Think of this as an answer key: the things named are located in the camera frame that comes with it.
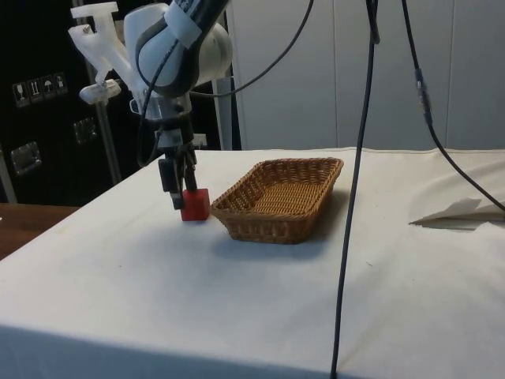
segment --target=red cube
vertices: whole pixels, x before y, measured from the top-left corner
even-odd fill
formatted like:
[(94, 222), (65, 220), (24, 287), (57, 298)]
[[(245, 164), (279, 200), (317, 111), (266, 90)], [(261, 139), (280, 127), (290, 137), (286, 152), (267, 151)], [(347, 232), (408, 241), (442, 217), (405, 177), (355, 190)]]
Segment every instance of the red cube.
[(208, 189), (197, 189), (182, 193), (185, 208), (181, 210), (182, 221), (205, 221), (211, 214), (211, 202), (208, 198)]

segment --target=white tablecloth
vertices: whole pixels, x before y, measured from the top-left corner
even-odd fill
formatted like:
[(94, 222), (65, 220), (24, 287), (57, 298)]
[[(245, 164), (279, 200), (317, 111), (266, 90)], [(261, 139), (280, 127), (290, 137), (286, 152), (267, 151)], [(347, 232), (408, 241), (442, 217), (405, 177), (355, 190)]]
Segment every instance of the white tablecloth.
[[(182, 223), (152, 164), (0, 262), (0, 378), (327, 378), (354, 150), (200, 152), (197, 177), (214, 199), (258, 161), (316, 156), (346, 165), (310, 242)], [(454, 157), (496, 173), (505, 152)], [(436, 152), (364, 153), (341, 378), (503, 378), (505, 230), (409, 225), (452, 175)]]

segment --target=wicker basket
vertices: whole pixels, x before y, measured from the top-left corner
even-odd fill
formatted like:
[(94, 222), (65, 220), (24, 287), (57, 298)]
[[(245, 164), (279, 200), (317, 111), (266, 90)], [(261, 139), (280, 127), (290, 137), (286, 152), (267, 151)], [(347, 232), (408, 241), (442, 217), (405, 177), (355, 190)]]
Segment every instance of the wicker basket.
[(233, 239), (300, 243), (312, 231), (340, 175), (340, 159), (279, 159), (258, 163), (211, 207)]

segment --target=white wall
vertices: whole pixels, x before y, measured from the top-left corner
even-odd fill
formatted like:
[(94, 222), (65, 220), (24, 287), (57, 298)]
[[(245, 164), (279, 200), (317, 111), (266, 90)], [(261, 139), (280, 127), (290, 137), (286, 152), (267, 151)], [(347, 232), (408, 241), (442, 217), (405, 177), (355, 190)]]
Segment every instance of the white wall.
[[(237, 85), (289, 43), (309, 0), (233, 0), (228, 11)], [(505, 2), (409, 0), (440, 140), (452, 148), (505, 148)], [(382, 42), (365, 144), (432, 148), (418, 105), (400, 0), (380, 0)], [(368, 53), (365, 0), (316, 0), (294, 50), (238, 95), (244, 148), (355, 145)]]

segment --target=black cable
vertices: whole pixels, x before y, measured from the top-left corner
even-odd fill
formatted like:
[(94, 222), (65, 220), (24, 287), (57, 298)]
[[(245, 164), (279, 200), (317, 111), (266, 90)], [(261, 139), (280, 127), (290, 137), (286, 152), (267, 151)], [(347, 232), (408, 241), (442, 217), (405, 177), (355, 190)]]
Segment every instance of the black cable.
[[(373, 16), (377, 15), (379, 0), (374, 1)], [(368, 73), (366, 77), (365, 101), (361, 113), (360, 131), (357, 137), (356, 159), (354, 162), (353, 184), (350, 191), (349, 210), (347, 211), (346, 231), (344, 234), (344, 245), (342, 248), (342, 263), (340, 264), (339, 289), (337, 294), (337, 310), (335, 315), (335, 338), (333, 341), (333, 356), (331, 359), (330, 378), (337, 377), (337, 362), (339, 360), (340, 347), (340, 324), (342, 319), (342, 300), (344, 294), (344, 284), (346, 282), (347, 256), (349, 253), (350, 232), (353, 225), (354, 204), (356, 203), (357, 184), (360, 175), (361, 152), (363, 150), (363, 140), (365, 139), (365, 127), (368, 117), (368, 105), (370, 104), (370, 94), (372, 91), (373, 62), (375, 57), (375, 40), (373, 31), (370, 32), (370, 43), (368, 46)]]
[(447, 162), (468, 183), (470, 183), (480, 193), (482, 193), (485, 197), (487, 197), (499, 209), (501, 209), (502, 211), (505, 212), (505, 205), (503, 205), (499, 201), (497, 201), (489, 192), (487, 192), (484, 188), (482, 188), (465, 171), (463, 171), (463, 169), (460, 166), (458, 166), (458, 164), (449, 156), (449, 154), (447, 153), (447, 151), (445, 150), (445, 148), (440, 143), (439, 138), (436, 136), (435, 129), (433, 128), (432, 111), (431, 111), (431, 105), (430, 105), (429, 97), (428, 97), (428, 89), (426, 87), (425, 80), (423, 78), (421, 69), (419, 68), (419, 62), (417, 60), (416, 46), (415, 46), (415, 43), (414, 43), (413, 37), (412, 37), (412, 28), (410, 26), (409, 9), (407, 7), (406, 0), (402, 0), (402, 6), (403, 6), (403, 15), (405, 17), (405, 25), (406, 25), (406, 28), (407, 28), (407, 35), (409, 37), (410, 51), (412, 53), (413, 65), (414, 65), (414, 68), (416, 70), (417, 88), (419, 90), (419, 95), (421, 97), (421, 105), (422, 105), (423, 110), (425, 112), (425, 121), (426, 121), (426, 124), (428, 125), (428, 130), (429, 130), (429, 133), (432, 136), (433, 142), (435, 142), (436, 147), (440, 150), (440, 152), (442, 153), (443, 157), (447, 160)]
[(409, 45), (410, 45), (410, 52), (412, 54), (412, 59), (413, 59), (413, 67), (415, 70), (418, 70), (419, 69), (419, 61), (417, 60), (416, 45), (413, 42), (413, 37), (412, 37), (412, 27), (410, 26), (409, 9), (407, 8), (407, 2), (405, 0), (402, 0), (402, 7), (403, 7), (403, 16), (405, 18), (405, 26), (407, 28), (407, 36), (409, 37)]
[(254, 79), (248, 81), (244, 85), (242, 85), (239, 88), (234, 89), (233, 91), (226, 92), (226, 93), (219, 93), (219, 94), (209, 94), (209, 93), (200, 93), (200, 92), (190, 92), (189, 94), (192, 96), (196, 97), (205, 97), (208, 99), (216, 99), (216, 98), (221, 98), (221, 97), (228, 97), (228, 96), (233, 96), (236, 93), (246, 89), (250, 85), (256, 83), (259, 79), (267, 75), (279, 62), (282, 61), (282, 59), (287, 55), (287, 53), (290, 52), (291, 48), (294, 46), (294, 44), (298, 41), (298, 37), (300, 37), (300, 34), (303, 32), (305, 25), (307, 24), (307, 21), (309, 20), (310, 13), (312, 12), (312, 8), (314, 6), (314, 0), (309, 1), (309, 6), (307, 7), (307, 11), (305, 12), (305, 16), (303, 17), (303, 21), (301, 22), (300, 26), (298, 27), (298, 30), (296, 34), (294, 35), (293, 39), (291, 40), (290, 44), (288, 47), (280, 54), (280, 56), (277, 57), (276, 60), (273, 61), (272, 64), (269, 65), (262, 73), (260, 73), (257, 77)]
[(158, 66), (158, 69), (156, 70), (155, 75), (152, 78), (152, 82), (149, 85), (148, 91), (145, 94), (144, 105), (142, 106), (142, 113), (140, 114), (140, 123), (139, 123), (139, 129), (138, 129), (138, 133), (137, 133), (137, 163), (140, 167), (146, 167), (150, 162), (152, 162), (152, 160), (156, 157), (156, 154), (158, 152), (158, 142), (159, 142), (159, 137), (161, 136), (161, 128), (155, 134), (156, 135), (155, 144), (152, 148), (149, 158), (147, 160), (144, 160), (144, 157), (143, 157), (144, 152), (142, 151), (142, 147), (144, 144), (145, 118), (148, 113), (149, 101), (151, 100), (151, 95), (152, 95), (152, 92), (154, 91), (154, 88), (156, 86), (156, 82), (158, 81), (159, 75), (161, 75), (163, 68), (165, 67), (166, 63), (170, 59), (170, 56), (174, 52), (175, 47), (177, 45), (178, 45), (178, 41), (174, 42), (172, 47), (163, 56), (163, 60), (161, 61), (160, 65)]

